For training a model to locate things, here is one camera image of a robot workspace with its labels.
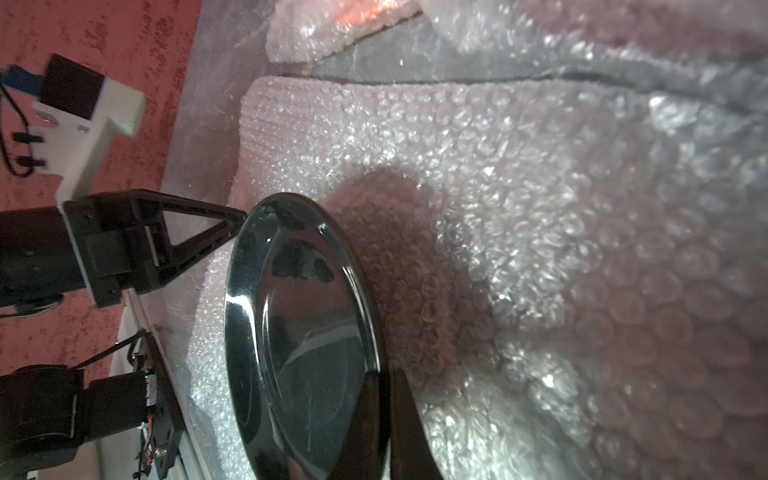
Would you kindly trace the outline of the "black dinner plate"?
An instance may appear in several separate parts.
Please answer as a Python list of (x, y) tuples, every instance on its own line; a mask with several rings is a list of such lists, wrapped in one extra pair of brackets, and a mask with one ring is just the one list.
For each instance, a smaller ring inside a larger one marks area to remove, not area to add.
[(341, 226), (317, 202), (277, 193), (240, 230), (225, 294), (236, 423), (259, 479), (324, 479), (364, 378), (383, 364), (376, 312)]

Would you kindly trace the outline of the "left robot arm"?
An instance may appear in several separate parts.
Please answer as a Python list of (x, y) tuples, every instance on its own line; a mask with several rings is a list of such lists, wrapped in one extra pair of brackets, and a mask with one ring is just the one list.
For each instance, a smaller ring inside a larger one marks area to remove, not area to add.
[(245, 212), (149, 190), (1, 214), (1, 310), (34, 315), (86, 290), (105, 308), (146, 294), (233, 239)]

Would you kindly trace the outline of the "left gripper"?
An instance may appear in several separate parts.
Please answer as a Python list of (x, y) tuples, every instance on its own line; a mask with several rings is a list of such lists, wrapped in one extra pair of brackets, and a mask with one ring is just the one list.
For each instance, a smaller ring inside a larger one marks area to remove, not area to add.
[(99, 308), (123, 292), (156, 291), (234, 239), (242, 210), (145, 190), (143, 197), (83, 197), (62, 204), (82, 277)]

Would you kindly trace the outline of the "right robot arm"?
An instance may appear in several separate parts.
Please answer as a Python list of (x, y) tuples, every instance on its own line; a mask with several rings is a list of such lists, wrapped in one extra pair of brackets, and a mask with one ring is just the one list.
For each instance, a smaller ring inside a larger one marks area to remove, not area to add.
[[(153, 425), (158, 377), (135, 371), (84, 382), (81, 369), (33, 365), (1, 378), (1, 476), (72, 461), (79, 447)], [(403, 371), (369, 372), (330, 479), (439, 479)]]

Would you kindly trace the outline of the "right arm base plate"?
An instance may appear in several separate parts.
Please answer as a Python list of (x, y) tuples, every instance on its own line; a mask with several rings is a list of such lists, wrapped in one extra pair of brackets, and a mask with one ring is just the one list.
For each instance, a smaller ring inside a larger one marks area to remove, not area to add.
[(170, 373), (152, 333), (141, 329), (129, 348), (129, 363), (141, 372), (147, 384), (147, 416), (141, 430), (134, 479), (169, 479), (178, 463), (185, 425)]

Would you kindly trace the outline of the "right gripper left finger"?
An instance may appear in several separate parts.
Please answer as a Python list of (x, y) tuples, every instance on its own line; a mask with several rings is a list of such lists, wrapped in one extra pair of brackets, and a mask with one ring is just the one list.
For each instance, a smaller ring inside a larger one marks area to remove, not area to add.
[(380, 377), (367, 372), (345, 440), (327, 478), (375, 480), (381, 476), (382, 413)]

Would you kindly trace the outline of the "clear bubble wrap sheet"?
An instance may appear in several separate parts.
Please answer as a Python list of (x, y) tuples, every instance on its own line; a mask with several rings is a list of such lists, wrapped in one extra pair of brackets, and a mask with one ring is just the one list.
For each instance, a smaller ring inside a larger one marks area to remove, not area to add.
[(245, 93), (229, 202), (322, 204), (448, 479), (767, 475), (767, 118), (567, 81)]

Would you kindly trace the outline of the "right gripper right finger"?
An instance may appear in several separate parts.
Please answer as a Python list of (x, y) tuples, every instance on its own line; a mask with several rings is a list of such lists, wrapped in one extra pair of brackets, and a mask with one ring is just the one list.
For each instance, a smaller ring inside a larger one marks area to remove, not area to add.
[(392, 370), (389, 379), (391, 478), (442, 479), (405, 372)]

